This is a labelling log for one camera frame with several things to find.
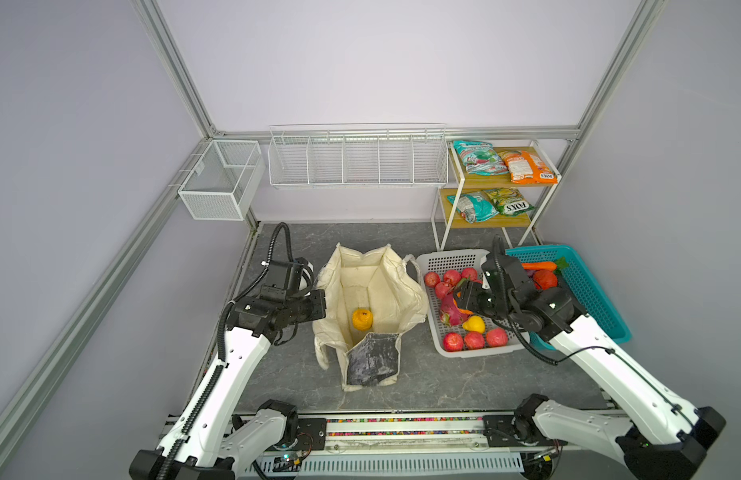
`wire basket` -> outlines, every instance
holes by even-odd
[[[432,187],[448,181],[444,125],[304,127],[271,127],[274,187]]]
[[[565,279],[578,301],[586,307],[589,314],[595,318],[597,324],[611,337],[611,340],[616,343],[625,343],[631,339],[629,327],[615,310],[605,291],[597,283],[595,276],[586,267],[584,260],[570,246],[520,246],[507,250],[506,254],[516,257],[523,264],[553,262],[565,257],[568,267],[561,270],[562,278]],[[535,333],[531,335],[531,341],[538,348],[556,350]]]
[[[257,141],[211,140],[178,194],[197,220],[244,220],[264,170]]]
[[[482,257],[488,254],[488,250],[482,249],[470,249],[470,250],[451,250],[446,252],[434,252],[433,254],[421,255],[415,259],[415,262],[419,265],[421,272],[426,274],[428,272],[436,272],[442,276],[448,270],[458,270],[459,272],[468,266],[477,270],[479,276],[482,275],[482,269],[480,263]],[[510,330],[506,331],[509,336],[509,342],[506,346],[496,346],[492,348],[484,348],[479,350],[463,350],[461,352],[447,352],[442,348],[442,339],[445,338],[450,332],[456,332],[461,336],[466,335],[467,331],[461,326],[447,326],[439,321],[439,298],[434,294],[434,289],[427,287],[423,283],[423,277],[419,278],[419,283],[423,290],[426,291],[429,297],[429,328],[432,330],[432,340],[434,341],[434,348],[442,356],[447,357],[471,357],[471,356],[486,356],[486,355],[499,355],[501,353],[514,352],[515,350],[521,350],[522,344],[517,340],[517,337]],[[493,326],[490,320],[485,322],[486,331],[492,330],[492,328],[498,328]],[[526,340],[529,339],[527,333],[522,333]]]

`snack bag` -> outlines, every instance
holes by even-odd
[[[455,200],[455,195],[449,195],[448,201],[452,204],[453,200]],[[499,214],[499,211],[495,209],[490,198],[481,191],[461,195],[459,197],[459,203],[455,208],[464,217],[464,220],[470,224],[490,220]]]
[[[499,211],[500,215],[517,216],[533,210],[535,207],[522,197],[516,188],[491,188],[483,190],[485,195],[490,198],[493,206]]]
[[[493,146],[488,142],[456,140],[453,142],[453,148],[466,167],[467,174],[503,175],[509,173],[504,160],[499,158]]]
[[[513,184],[556,184],[557,176],[544,160],[524,150],[503,150],[499,156],[506,162]]]

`wooden shelf board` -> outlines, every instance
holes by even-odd
[[[448,221],[450,218],[450,210],[452,209],[452,204],[448,201],[449,195],[455,195],[456,188],[441,188],[439,190],[439,199],[442,202],[443,210],[445,211],[445,222]],[[470,224],[464,218],[461,216],[458,211],[455,212],[455,216],[453,216],[453,223],[450,226],[450,228],[501,228],[503,226],[529,226],[530,225],[530,217],[528,214],[520,214],[518,216],[503,216],[503,215],[496,215],[492,217],[490,220],[486,220],[484,222],[478,222],[476,224]]]
[[[499,187],[508,187],[508,188],[525,188],[525,187],[549,187],[551,184],[513,184],[511,182],[511,175],[505,174],[505,175],[477,175],[477,174],[467,174],[466,170],[464,168],[464,165],[461,163],[461,160],[458,159],[458,154],[454,153],[454,148],[448,149],[450,152],[450,161],[453,164],[453,168],[459,168],[461,169],[461,172],[464,174],[464,190],[469,188],[471,190],[484,190],[485,188],[499,188]],[[501,150],[524,150],[531,154],[534,154],[538,157],[538,152],[535,151],[533,147],[496,147],[496,151]]]

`yellow lemon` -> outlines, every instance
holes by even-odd
[[[361,332],[370,330],[370,327],[373,326],[373,313],[370,310],[358,308],[352,313],[352,325]]]
[[[463,325],[464,330],[469,332],[485,333],[485,321],[480,316],[472,315]]]

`white mesh basket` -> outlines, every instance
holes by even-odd
[[[434,347],[437,349],[442,356],[448,357],[470,357],[470,356],[486,356],[486,355],[498,355],[500,353],[514,352],[515,350],[521,350],[524,348],[522,344],[517,340],[514,333],[507,330],[506,333],[509,336],[509,342],[506,346],[495,346],[488,347],[487,341],[485,342],[485,348],[479,350],[463,350],[461,352],[447,352],[442,348],[442,339],[445,338],[450,332],[456,332],[461,336],[468,333],[461,326],[447,326],[439,321],[439,298],[434,294],[434,289],[427,287],[423,283],[423,275],[429,272],[436,272],[437,275],[442,275],[448,270],[458,270],[459,272],[464,270],[466,267],[471,266],[477,270],[477,274],[482,276],[482,269],[480,268],[480,261],[482,257],[488,254],[488,250],[483,249],[471,249],[471,250],[451,250],[450,252],[435,252],[433,254],[421,255],[415,259],[421,269],[422,276],[419,278],[419,283],[426,291],[426,295],[429,298],[429,328],[432,330],[432,340],[434,341]],[[494,328],[499,328],[494,325],[490,320],[485,319],[485,331],[490,331]],[[522,333],[526,340],[530,341],[528,333]]]
[[[355,127],[360,126],[325,131],[272,127],[270,183],[279,188],[447,183],[444,126],[352,129]]]
[[[178,194],[197,220],[244,220],[264,169],[257,141],[211,140]]]

